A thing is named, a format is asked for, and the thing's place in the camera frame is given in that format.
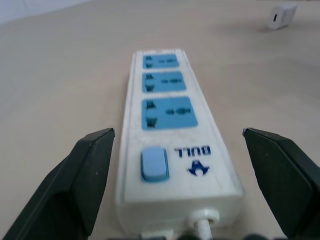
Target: white power strip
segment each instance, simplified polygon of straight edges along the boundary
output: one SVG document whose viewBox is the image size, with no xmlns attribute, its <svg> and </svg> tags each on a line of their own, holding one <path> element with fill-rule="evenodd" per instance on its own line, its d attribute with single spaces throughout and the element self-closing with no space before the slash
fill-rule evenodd
<svg viewBox="0 0 320 240">
<path fill-rule="evenodd" d="M 185 52 L 136 52 L 115 197 L 127 234 L 187 230 L 202 220 L 226 226 L 244 196 Z"/>
</svg>

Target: white plug adapter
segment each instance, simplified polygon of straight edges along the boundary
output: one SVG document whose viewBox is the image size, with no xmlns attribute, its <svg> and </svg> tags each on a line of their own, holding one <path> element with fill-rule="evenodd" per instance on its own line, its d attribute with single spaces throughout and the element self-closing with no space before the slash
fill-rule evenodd
<svg viewBox="0 0 320 240">
<path fill-rule="evenodd" d="M 297 4 L 287 2 L 273 7 L 268 21 L 268 28 L 276 30 L 288 26 L 297 10 Z"/>
<path fill-rule="evenodd" d="M 115 194 L 126 233 L 197 229 L 208 240 L 245 194 L 185 52 L 136 52 Z"/>
</svg>

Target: table surface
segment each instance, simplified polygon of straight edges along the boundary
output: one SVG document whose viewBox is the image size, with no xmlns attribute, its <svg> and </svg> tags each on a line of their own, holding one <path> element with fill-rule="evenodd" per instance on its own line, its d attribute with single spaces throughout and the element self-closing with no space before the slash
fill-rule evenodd
<svg viewBox="0 0 320 240">
<path fill-rule="evenodd" d="M 91 240 L 121 237 L 114 209 L 132 54 L 182 48 L 247 191 L 216 236 L 283 236 L 259 190 L 242 129 L 294 140 L 320 165 L 320 3 L 268 31 L 276 1 L 97 0 L 0 26 L 0 236 L 78 139 L 115 128 Z"/>
</svg>

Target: power switch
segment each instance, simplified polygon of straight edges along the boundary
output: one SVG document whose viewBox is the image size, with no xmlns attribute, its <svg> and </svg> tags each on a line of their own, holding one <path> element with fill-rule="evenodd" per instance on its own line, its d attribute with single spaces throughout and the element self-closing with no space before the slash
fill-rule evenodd
<svg viewBox="0 0 320 240">
<path fill-rule="evenodd" d="M 160 146 L 147 147 L 141 154 L 141 179 L 157 183 L 169 179 L 167 152 Z"/>
</svg>

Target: white wall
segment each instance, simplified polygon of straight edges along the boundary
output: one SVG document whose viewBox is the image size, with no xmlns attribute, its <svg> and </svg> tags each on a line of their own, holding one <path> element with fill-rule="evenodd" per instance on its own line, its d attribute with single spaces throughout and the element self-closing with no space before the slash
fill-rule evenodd
<svg viewBox="0 0 320 240">
<path fill-rule="evenodd" d="M 91 0 L 0 0 L 0 24 Z"/>
</svg>

